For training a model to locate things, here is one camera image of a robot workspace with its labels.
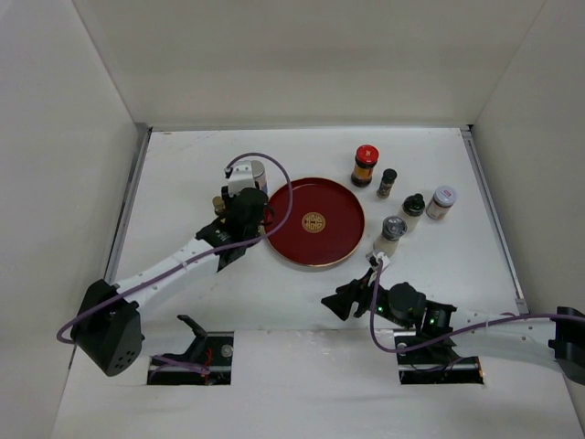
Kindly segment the small yellow-label brown bottle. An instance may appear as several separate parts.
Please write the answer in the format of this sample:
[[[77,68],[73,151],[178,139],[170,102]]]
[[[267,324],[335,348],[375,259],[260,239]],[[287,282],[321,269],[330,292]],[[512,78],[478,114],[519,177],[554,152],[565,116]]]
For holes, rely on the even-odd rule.
[[[212,206],[213,206],[214,213],[217,216],[223,215],[226,211],[226,205],[225,205],[225,202],[221,196],[215,196],[212,198]]]

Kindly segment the grey-cap white shaker bottle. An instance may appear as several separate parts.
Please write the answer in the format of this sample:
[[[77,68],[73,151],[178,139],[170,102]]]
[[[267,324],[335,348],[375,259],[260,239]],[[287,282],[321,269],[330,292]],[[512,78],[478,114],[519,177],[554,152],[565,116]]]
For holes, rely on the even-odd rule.
[[[375,252],[384,252],[391,257],[399,246],[400,239],[408,231],[404,219],[399,216],[386,217],[382,222],[382,229],[373,244]]]

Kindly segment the aluminium table rail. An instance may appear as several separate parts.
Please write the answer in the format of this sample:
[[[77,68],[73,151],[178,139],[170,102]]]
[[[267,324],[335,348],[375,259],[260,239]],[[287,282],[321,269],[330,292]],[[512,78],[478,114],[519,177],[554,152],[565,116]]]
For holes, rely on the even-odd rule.
[[[473,168],[477,185],[482,195],[484,206],[486,208],[487,215],[493,233],[495,235],[495,239],[497,241],[498,250],[500,251],[501,257],[505,262],[508,277],[511,279],[514,286],[516,310],[521,315],[528,314],[530,312],[529,306],[527,304],[527,300],[522,285],[520,283],[508,243],[505,238],[505,233],[501,221],[499,219],[490,188],[488,186],[488,182],[485,176],[485,172],[483,170],[483,166],[477,151],[475,141],[473,139],[473,126],[466,125],[460,129],[460,132],[462,135],[465,150],[467,152],[467,155],[469,156]]]
[[[112,239],[112,246],[103,273],[103,279],[108,283],[113,281],[117,274],[123,245],[133,212],[133,204],[144,168],[145,156],[153,131],[153,127],[149,126],[147,123],[137,123],[135,127],[138,133],[137,144],[134,148],[133,160],[122,198],[122,204]]]

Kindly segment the right aluminium table rail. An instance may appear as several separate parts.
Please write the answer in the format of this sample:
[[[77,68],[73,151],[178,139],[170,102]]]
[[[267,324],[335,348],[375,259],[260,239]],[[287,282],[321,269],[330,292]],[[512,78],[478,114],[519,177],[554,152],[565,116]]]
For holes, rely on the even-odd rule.
[[[485,172],[483,170],[483,166],[477,151],[475,141],[473,139],[473,126],[466,125],[460,129],[460,132],[462,135],[465,150],[467,152],[467,155],[469,156],[473,168],[477,185],[482,195],[484,206],[486,208],[487,215],[493,233],[495,235],[495,239],[497,241],[498,250],[500,251],[501,257],[505,262],[508,277],[511,279],[514,286],[516,310],[521,315],[528,314],[530,312],[529,306],[527,304],[527,300],[522,285],[520,283],[508,243],[505,238],[505,233],[501,221],[499,219],[490,188],[488,186],[488,182],[485,176]]]

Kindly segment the left aluminium table rail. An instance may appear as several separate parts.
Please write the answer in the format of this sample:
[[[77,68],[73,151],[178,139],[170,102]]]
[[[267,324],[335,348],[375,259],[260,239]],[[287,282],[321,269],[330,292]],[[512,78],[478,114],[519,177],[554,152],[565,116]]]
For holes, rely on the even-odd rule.
[[[122,198],[122,204],[112,239],[112,246],[103,273],[103,279],[108,283],[113,281],[117,274],[123,245],[133,212],[133,204],[144,168],[145,156],[153,131],[153,127],[149,126],[147,123],[137,123],[135,127],[138,133],[137,144],[134,148],[133,160]]]

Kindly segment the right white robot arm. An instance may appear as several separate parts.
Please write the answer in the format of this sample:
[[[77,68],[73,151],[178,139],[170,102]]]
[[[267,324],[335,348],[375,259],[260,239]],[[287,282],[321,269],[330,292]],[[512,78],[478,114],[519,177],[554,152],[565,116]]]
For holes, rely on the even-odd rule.
[[[442,373],[470,358],[535,364],[584,382],[584,315],[560,306],[552,314],[499,316],[431,301],[408,283],[381,287],[374,270],[335,289],[322,305],[338,318],[370,314],[400,328],[393,347],[379,349],[424,374]]]

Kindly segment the white-lid red-label jar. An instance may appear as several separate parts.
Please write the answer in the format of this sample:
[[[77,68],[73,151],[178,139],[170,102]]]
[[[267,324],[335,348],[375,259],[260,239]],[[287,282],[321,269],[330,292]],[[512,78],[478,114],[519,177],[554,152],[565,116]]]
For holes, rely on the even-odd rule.
[[[457,200],[457,192],[450,186],[439,186],[435,189],[426,214],[432,220],[442,220]]]

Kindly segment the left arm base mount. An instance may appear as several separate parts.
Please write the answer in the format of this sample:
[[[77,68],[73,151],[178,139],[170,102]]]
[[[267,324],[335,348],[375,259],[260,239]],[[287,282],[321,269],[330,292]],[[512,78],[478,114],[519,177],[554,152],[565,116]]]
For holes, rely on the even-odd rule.
[[[146,384],[151,386],[227,386],[231,383],[235,336],[233,332],[207,332],[187,315],[178,315],[193,333],[183,353],[151,358]]]

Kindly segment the small black-lid pepper bottle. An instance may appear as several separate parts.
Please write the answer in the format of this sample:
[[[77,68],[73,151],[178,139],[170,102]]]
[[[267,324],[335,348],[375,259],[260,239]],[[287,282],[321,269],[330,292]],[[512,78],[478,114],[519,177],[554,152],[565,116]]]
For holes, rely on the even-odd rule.
[[[394,183],[398,177],[398,173],[393,168],[387,168],[383,171],[380,183],[377,189],[377,196],[381,199],[389,197],[390,192],[394,186]]]

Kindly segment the black-cap white shaker bottle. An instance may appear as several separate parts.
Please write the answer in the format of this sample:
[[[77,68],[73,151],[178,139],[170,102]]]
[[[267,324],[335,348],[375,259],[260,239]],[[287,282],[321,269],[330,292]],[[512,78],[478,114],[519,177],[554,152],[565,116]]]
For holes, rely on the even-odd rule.
[[[426,203],[421,193],[407,196],[399,208],[399,217],[405,222],[407,232],[413,232],[424,213]]]

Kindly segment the silver-lid white spice jar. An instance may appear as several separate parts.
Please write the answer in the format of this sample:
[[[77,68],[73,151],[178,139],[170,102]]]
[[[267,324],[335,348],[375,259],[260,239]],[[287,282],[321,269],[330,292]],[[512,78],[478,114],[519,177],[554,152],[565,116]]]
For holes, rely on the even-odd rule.
[[[268,186],[266,180],[266,169],[264,164],[259,160],[251,161],[252,175],[258,189],[265,194],[268,193]]]

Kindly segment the red round tray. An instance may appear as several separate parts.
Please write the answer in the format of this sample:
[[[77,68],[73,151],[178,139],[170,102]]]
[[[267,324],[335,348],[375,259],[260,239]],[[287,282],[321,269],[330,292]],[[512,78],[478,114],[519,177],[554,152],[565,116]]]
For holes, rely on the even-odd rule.
[[[365,214],[347,187],[321,177],[296,179],[269,199],[266,231],[284,225],[268,238],[284,259],[303,266],[325,267],[348,258],[365,231]]]

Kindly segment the red-lid dark sauce jar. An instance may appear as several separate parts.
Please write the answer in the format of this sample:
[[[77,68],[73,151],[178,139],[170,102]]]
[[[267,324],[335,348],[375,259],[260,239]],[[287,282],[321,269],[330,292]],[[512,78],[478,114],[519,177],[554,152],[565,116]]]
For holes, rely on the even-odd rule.
[[[368,186],[379,159],[379,151],[373,145],[361,145],[355,154],[355,166],[351,174],[351,182],[356,187]]]

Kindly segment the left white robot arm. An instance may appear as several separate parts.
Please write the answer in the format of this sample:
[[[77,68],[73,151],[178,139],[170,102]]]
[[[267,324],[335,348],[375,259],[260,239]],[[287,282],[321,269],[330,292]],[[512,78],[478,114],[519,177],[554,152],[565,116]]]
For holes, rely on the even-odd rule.
[[[141,353],[147,310],[178,294],[183,284],[218,273],[260,240],[268,196],[247,187],[223,214],[176,253],[116,284],[91,284],[71,326],[71,339],[108,377],[128,369]]]

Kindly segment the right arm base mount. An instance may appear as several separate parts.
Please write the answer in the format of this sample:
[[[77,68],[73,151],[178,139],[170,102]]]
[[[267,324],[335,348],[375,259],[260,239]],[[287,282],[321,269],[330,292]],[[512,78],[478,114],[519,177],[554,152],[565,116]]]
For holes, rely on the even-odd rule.
[[[461,357],[454,344],[442,341],[426,348],[399,353],[399,381],[402,385],[484,384],[477,357]]]

